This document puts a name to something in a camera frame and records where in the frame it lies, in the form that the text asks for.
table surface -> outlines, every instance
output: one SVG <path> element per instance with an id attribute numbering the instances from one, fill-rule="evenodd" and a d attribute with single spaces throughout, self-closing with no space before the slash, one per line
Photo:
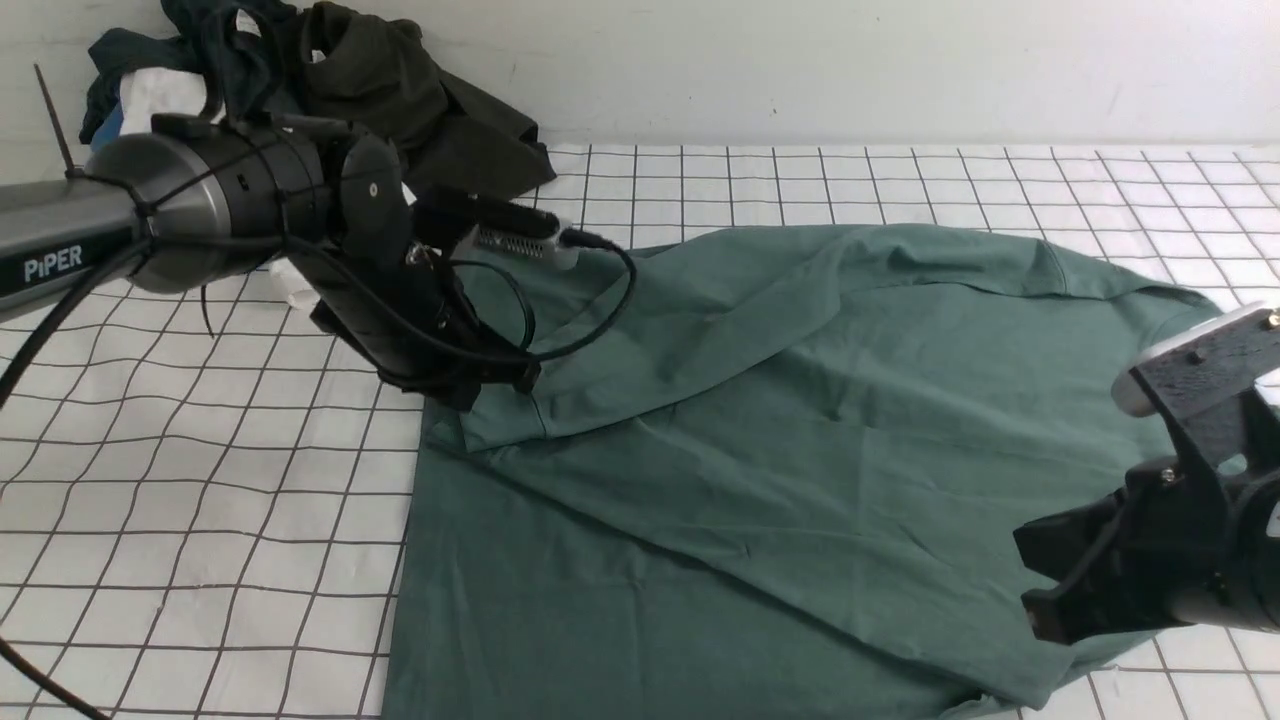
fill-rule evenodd
<path id="1" fill-rule="evenodd" d="M 552 156 L 562 177 L 527 201 L 625 246 L 937 223 L 1043 237 L 1224 309 L 1280 306 L 1280 149 Z M 289 310 L 265 272 L 210 286 L 209 309 L 216 338 L 198 293 L 104 286 L 0 413 L 0 635 L 120 719 L 378 717 L 421 401 Z M 38 319 L 0 325 L 0 357 Z M 0 669 L 0 720 L 70 716 Z M 1165 633 L 1009 716 L 1280 720 L 1280 638 Z"/>

dark green shirt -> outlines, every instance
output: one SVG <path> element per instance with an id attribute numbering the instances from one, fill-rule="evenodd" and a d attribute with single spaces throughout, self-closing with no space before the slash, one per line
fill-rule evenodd
<path id="1" fill-rule="evenodd" d="M 630 311 L 428 423 L 385 716 L 960 719 L 1138 642 L 1037 642 L 1018 525 L 1169 452 L 1111 402 L 1198 295 L 1047 242 L 735 229 L 639 254 Z M 508 264 L 579 337 L 625 278 Z M 518 331 L 498 281 L 483 316 Z"/>

white wall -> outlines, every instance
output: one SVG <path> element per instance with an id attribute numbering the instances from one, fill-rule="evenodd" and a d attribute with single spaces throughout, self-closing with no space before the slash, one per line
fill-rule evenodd
<path id="1" fill-rule="evenodd" d="M 561 138 L 1280 140 L 1277 0 L 348 0 L 411 17 L 448 69 Z M 77 128 L 84 49 L 165 35 L 159 0 L 8 0 L 0 137 L 45 140 L 29 61 Z"/>

pile of clothes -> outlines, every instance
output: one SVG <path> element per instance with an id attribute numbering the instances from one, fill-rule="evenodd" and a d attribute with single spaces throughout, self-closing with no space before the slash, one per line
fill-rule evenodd
<path id="1" fill-rule="evenodd" d="M 444 184 L 511 199 L 556 178 L 538 124 L 443 70 L 411 20 L 334 3 L 160 0 L 178 36 L 114 28 L 90 47 L 99 78 L 79 140 L 150 131 L 156 113 L 252 110 L 353 120 L 392 141 L 416 193 Z"/>

robotic arm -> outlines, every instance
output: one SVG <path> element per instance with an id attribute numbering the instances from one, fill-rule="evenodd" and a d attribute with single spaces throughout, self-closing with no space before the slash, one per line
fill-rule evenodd
<path id="1" fill-rule="evenodd" d="M 1258 304 L 1156 345 L 1116 379 L 1116 405 L 1158 414 L 1175 455 L 1014 533 L 1023 564 L 1059 582 L 1023 594 L 1036 637 L 1280 632 L 1280 420 L 1254 387 L 1277 366 L 1280 313 Z"/>
<path id="2" fill-rule="evenodd" d="M 530 392 L 540 363 L 598 338 L 630 300 L 581 341 L 530 354 L 531 311 L 520 345 L 494 332 L 454 275 L 454 247 L 470 240 L 558 268 L 579 247 L 609 250 L 634 284 L 625 252 L 548 213 L 463 192 L 410 206 L 394 149 L 346 122 L 159 115 L 152 131 L 111 142 L 65 181 L 0 188 L 0 320 L 93 273 L 91 284 L 128 277 L 180 293 L 283 255 L 321 297 L 316 324 L 383 380 L 467 410 L 486 383 Z"/>

